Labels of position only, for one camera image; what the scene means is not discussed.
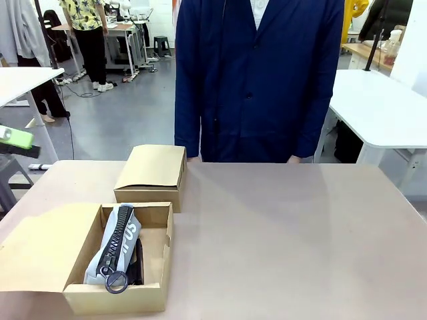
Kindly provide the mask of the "small cardboard box with lid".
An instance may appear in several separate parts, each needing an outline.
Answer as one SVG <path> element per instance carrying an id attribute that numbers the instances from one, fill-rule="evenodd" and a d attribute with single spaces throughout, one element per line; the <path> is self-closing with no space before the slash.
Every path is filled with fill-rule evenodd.
<path id="1" fill-rule="evenodd" d="M 184 147 L 135 146 L 121 171 L 114 194 L 118 203 L 170 202 L 181 213 L 187 157 Z"/>

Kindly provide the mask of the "light blue zip pencil case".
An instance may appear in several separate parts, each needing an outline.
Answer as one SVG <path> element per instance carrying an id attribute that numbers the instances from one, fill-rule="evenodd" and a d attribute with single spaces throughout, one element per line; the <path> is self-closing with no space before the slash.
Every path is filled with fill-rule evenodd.
<path id="1" fill-rule="evenodd" d="M 124 203 L 109 214 L 101 246 L 85 270 L 86 285 L 104 285 L 112 294 L 124 292 L 133 280 L 131 259 L 139 238 L 141 223 L 134 207 Z"/>

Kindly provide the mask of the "navy Campus zip pencil case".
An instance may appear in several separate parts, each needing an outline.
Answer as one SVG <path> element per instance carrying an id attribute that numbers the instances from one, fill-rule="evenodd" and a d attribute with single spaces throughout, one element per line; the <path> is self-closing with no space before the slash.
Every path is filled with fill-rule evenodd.
<path id="1" fill-rule="evenodd" d="M 144 285 L 143 246 L 140 239 L 137 239 L 135 243 L 132 258 L 127 268 L 127 277 L 130 285 Z"/>

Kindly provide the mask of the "person's right forearm blue sleeve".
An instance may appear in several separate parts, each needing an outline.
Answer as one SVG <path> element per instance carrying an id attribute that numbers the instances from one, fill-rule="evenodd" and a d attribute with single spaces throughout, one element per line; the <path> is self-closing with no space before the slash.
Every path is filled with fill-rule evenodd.
<path id="1" fill-rule="evenodd" d="M 188 105 L 175 106 L 175 145 L 186 148 L 187 158 L 199 157 L 200 147 L 200 114 Z"/>

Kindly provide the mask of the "person's left forearm blue sleeve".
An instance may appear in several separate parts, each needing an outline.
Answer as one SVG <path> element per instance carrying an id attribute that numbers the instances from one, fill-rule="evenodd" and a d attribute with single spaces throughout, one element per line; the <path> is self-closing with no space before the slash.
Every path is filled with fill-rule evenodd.
<path id="1" fill-rule="evenodd" d="M 330 105 L 328 99 L 311 100 L 304 110 L 302 125 L 298 133 L 293 155 L 307 158 L 314 155 L 320 139 L 322 127 Z"/>

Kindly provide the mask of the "large cardboard box with lid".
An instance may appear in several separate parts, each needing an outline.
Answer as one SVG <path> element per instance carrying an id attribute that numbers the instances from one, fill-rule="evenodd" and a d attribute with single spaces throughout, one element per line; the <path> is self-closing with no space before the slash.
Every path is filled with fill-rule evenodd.
<path id="1" fill-rule="evenodd" d="M 60 293 L 75 315 L 164 311 L 173 243 L 170 202 L 133 204 L 141 224 L 136 235 L 143 247 L 143 284 L 112 294 L 103 284 L 84 282 L 115 207 L 74 203 L 24 218 L 0 244 L 0 292 Z"/>

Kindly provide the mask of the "grey metal stool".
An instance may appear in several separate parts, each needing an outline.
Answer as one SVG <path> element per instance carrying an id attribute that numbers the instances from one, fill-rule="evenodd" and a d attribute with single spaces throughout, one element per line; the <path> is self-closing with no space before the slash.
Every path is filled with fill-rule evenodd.
<path id="1" fill-rule="evenodd" d="M 11 183 L 10 180 L 21 174 L 26 182 Z M 17 203 L 13 190 L 28 190 L 34 185 L 30 176 L 12 155 L 0 155 L 0 207 L 8 213 Z"/>

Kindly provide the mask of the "black stand pole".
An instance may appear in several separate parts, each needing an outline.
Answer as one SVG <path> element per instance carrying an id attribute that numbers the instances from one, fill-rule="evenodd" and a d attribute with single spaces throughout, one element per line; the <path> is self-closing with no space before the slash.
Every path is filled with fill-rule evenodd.
<path id="1" fill-rule="evenodd" d="M 44 23 L 43 16 L 41 14 L 41 8 L 40 8 L 39 0 L 34 0 L 34 3 L 35 3 L 35 8 L 36 8 L 37 16 L 38 16 L 38 21 L 39 21 L 39 24 L 41 26 L 43 37 L 44 37 L 44 40 L 45 40 L 45 43 L 46 43 L 46 47 L 47 47 L 47 51 L 48 51 L 48 54 L 49 54 L 49 60 L 51 62 L 51 66 L 54 69 L 58 69 L 59 67 L 58 67 L 56 58 L 54 56 L 53 50 L 52 50 L 52 48 L 50 46 L 50 40 L 49 40 L 49 37 L 48 37 L 48 34 L 47 34 L 47 30 L 45 28 L 45 23 Z M 75 160 L 75 147 L 74 147 L 74 142 L 73 142 L 72 127 L 71 127 L 71 122 L 70 122 L 70 116 L 71 116 L 71 114 L 68 111 L 65 111 L 65 114 L 66 114 L 66 119 L 67 119 L 68 126 L 69 126 L 72 159 Z"/>

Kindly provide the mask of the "person in grey top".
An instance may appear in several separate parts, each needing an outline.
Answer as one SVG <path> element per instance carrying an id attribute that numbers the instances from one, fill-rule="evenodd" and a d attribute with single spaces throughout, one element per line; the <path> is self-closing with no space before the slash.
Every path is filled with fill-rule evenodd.
<path id="1" fill-rule="evenodd" d="M 51 66 L 31 0 L 0 0 L 0 55 L 10 67 Z M 31 94 L 44 122 L 69 116 L 51 80 L 32 89 Z"/>

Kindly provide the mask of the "black plastic stool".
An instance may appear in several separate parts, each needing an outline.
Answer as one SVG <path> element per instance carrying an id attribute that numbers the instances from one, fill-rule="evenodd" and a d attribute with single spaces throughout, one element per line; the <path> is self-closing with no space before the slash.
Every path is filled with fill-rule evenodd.
<path id="1" fill-rule="evenodd" d="M 158 57 L 171 56 L 169 40 L 166 36 L 156 36 L 153 38 L 153 50 Z"/>

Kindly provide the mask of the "person in blue coat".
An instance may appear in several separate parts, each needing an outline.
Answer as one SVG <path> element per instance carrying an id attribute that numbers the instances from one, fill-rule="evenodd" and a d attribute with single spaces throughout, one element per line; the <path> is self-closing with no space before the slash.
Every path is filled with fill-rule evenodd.
<path id="1" fill-rule="evenodd" d="M 304 110 L 332 98 L 345 0 L 182 0 L 175 106 L 205 162 L 287 163 Z"/>

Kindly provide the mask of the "black bag under table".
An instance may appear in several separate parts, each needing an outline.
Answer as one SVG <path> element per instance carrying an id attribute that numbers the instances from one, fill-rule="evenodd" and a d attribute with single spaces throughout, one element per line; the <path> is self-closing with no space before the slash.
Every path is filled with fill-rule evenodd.
<path id="1" fill-rule="evenodd" d="M 362 140 L 343 121 L 338 121 L 336 133 L 334 157 L 341 163 L 356 163 Z"/>

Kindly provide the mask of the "person in yellow hoodie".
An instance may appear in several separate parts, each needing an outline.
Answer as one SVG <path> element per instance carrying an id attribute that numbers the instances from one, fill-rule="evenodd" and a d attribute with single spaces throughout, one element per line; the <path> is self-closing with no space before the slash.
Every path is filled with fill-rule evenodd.
<path id="1" fill-rule="evenodd" d="M 348 31 L 350 30 L 352 19 L 361 16 L 368 5 L 369 0 L 345 0 L 341 44 L 347 43 Z"/>

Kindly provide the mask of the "thin black tripod pole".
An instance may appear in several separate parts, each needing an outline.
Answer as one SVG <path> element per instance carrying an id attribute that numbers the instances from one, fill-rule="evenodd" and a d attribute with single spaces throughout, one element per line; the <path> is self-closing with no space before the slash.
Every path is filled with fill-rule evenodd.
<path id="1" fill-rule="evenodd" d="M 381 30 L 379 32 L 377 32 L 375 38 L 374 38 L 374 42 L 372 44 L 371 50 L 370 50 L 370 54 L 368 56 L 368 60 L 366 62 L 364 71 L 371 71 L 371 65 L 374 62 L 374 56 L 376 54 L 377 51 L 379 51 L 378 54 L 378 61 L 377 61 L 377 65 L 378 68 L 377 70 L 380 70 L 380 62 L 381 62 L 381 46 L 382 46 L 382 34 L 383 34 L 384 30 Z"/>

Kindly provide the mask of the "white table with grey frame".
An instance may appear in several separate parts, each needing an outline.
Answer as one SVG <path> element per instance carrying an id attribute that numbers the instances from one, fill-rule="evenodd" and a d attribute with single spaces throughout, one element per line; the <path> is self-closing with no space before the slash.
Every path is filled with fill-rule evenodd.
<path id="1" fill-rule="evenodd" d="M 315 163 L 336 119 L 362 140 L 357 164 L 379 166 L 387 150 L 407 162 L 396 185 L 406 195 L 418 166 L 427 160 L 427 98 L 377 71 L 338 70 Z"/>

